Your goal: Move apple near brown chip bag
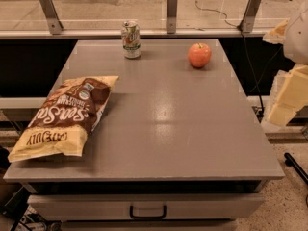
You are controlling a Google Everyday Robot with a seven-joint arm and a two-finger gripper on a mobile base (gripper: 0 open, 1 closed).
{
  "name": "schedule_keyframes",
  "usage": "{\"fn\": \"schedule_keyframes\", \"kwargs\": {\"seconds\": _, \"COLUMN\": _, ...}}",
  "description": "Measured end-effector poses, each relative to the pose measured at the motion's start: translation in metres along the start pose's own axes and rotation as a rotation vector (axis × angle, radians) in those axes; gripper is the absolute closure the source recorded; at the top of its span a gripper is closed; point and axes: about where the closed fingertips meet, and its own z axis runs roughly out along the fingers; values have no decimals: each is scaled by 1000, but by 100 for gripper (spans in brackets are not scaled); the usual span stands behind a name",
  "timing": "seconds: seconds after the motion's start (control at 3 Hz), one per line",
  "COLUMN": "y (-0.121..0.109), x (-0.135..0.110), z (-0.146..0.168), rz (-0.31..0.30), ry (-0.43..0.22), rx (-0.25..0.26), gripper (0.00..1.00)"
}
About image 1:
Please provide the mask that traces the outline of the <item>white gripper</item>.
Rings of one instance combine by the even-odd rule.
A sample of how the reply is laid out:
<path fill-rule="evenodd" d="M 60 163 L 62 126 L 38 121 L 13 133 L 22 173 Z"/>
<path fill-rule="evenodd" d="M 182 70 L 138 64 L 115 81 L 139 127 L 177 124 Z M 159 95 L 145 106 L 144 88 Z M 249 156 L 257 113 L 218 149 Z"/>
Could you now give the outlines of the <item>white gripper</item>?
<path fill-rule="evenodd" d="M 290 20 L 285 19 L 263 35 L 263 41 L 283 44 L 286 58 L 297 63 L 290 71 L 278 71 L 272 86 L 268 121 L 287 125 L 308 105 L 308 3 L 302 3 Z"/>

